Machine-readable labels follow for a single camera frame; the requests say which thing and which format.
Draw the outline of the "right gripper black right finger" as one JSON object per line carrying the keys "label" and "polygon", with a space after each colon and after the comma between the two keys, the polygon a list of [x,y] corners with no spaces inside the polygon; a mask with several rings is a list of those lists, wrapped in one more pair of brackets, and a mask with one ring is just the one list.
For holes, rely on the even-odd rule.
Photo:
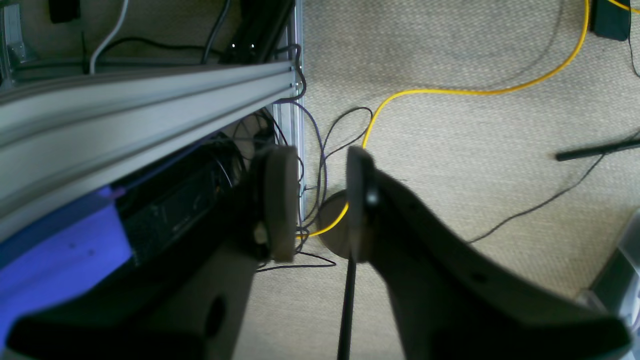
{"label": "right gripper black right finger", "polygon": [[408,360],[616,360],[632,338],[466,244],[359,146],[347,152],[347,238],[382,277]]}

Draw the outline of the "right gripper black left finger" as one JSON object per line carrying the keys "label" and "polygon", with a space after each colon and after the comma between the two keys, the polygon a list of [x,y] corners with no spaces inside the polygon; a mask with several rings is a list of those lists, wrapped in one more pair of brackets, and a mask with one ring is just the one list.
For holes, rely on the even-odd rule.
{"label": "right gripper black left finger", "polygon": [[22,317],[7,348],[35,360],[230,360],[256,270],[292,262],[297,222],[297,149],[265,149],[183,239],[124,276]]}

